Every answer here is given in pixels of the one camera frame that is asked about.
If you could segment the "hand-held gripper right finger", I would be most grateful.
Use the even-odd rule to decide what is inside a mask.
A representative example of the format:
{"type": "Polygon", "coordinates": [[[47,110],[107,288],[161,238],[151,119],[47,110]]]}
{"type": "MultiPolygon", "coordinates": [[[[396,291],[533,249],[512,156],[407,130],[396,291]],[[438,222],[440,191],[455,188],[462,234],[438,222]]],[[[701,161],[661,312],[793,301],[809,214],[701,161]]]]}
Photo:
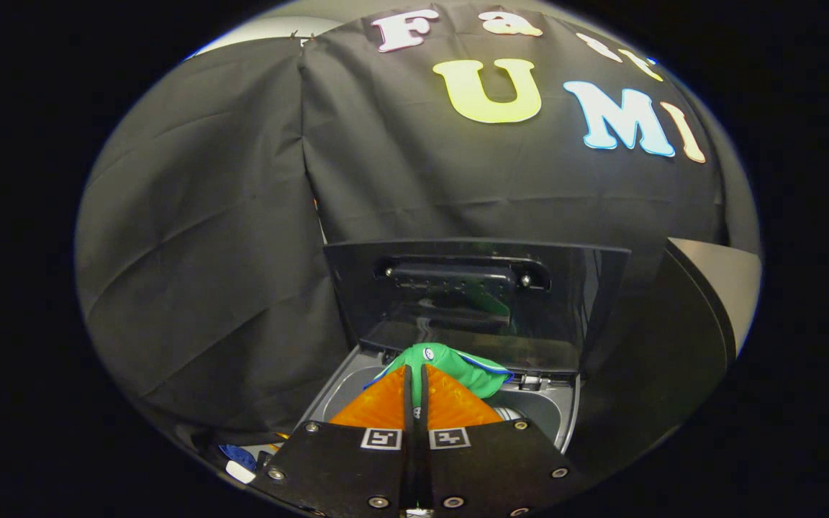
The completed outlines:
{"type": "Polygon", "coordinates": [[[415,508],[429,516],[539,516],[578,494],[567,457],[578,373],[520,373],[481,399],[427,366],[415,425],[415,508]]]}

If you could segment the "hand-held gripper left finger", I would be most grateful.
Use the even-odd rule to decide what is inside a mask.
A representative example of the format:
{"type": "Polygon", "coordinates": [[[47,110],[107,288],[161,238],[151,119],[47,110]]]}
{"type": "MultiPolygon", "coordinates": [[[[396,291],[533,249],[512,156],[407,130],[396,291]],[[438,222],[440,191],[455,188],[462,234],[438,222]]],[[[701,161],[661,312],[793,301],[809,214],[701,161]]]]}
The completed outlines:
{"type": "Polygon", "coordinates": [[[303,516],[401,516],[415,505],[409,367],[343,373],[249,486],[303,516]]]}

